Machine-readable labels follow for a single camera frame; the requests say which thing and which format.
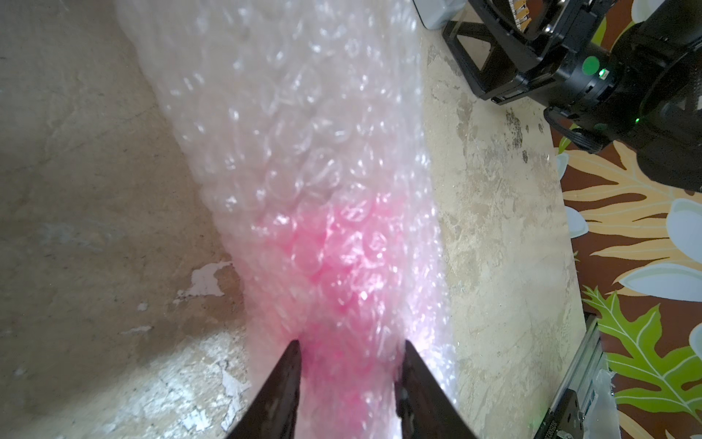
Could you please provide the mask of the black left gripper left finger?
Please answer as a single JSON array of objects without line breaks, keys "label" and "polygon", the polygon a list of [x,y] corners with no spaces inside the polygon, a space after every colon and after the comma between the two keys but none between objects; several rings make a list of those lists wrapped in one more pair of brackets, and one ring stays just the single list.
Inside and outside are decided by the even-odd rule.
[{"label": "black left gripper left finger", "polygon": [[292,439],[300,403],[302,351],[291,341],[227,439]]}]

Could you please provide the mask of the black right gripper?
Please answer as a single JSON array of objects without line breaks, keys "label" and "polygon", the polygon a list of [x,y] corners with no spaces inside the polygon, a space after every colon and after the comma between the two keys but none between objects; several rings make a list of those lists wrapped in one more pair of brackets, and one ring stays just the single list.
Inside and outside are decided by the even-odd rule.
[{"label": "black right gripper", "polygon": [[469,5],[482,22],[451,21],[442,36],[475,96],[530,98],[579,126],[634,125],[634,73],[593,41],[614,2],[528,1],[525,32],[508,1]]}]

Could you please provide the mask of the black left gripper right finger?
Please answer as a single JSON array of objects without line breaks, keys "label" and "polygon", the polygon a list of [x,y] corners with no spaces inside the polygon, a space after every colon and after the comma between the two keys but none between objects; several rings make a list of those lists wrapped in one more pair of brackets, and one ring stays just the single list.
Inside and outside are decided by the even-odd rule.
[{"label": "black left gripper right finger", "polygon": [[402,438],[477,439],[409,340],[394,393]]}]

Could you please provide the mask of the pink plastic wine glass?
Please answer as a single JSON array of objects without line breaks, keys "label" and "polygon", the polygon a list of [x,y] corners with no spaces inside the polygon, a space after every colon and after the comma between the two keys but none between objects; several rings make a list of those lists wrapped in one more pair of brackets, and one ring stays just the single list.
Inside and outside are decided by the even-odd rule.
[{"label": "pink plastic wine glass", "polygon": [[410,341],[453,381],[440,232],[431,201],[367,191],[255,225],[235,261],[250,375],[262,386],[292,341],[302,353],[299,438],[397,438],[394,382]]}]

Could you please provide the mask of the clear bubble wrap sheet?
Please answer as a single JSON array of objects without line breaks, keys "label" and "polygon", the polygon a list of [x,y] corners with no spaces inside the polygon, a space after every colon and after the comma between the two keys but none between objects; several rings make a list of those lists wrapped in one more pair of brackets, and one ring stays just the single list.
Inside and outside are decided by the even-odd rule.
[{"label": "clear bubble wrap sheet", "polygon": [[255,225],[301,204],[360,191],[431,201],[453,348],[453,381],[438,382],[453,393],[413,3],[120,1],[116,12],[235,270]]}]

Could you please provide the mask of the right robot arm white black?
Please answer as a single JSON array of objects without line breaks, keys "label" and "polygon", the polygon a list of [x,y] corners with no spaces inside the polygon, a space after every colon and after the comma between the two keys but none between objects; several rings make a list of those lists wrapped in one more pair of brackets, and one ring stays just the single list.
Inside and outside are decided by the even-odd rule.
[{"label": "right robot arm white black", "polygon": [[665,1],[603,49],[593,37],[609,1],[547,1],[535,19],[513,1],[475,1],[477,22],[442,36],[473,93],[530,98],[579,149],[630,146],[649,179],[701,189],[701,5]]}]

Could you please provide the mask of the grey white small device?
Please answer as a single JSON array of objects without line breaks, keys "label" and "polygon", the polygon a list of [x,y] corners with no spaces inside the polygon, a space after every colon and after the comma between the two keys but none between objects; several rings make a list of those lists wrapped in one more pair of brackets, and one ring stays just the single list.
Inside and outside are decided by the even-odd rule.
[{"label": "grey white small device", "polygon": [[414,0],[420,21],[426,29],[442,29],[464,10],[466,0]]}]

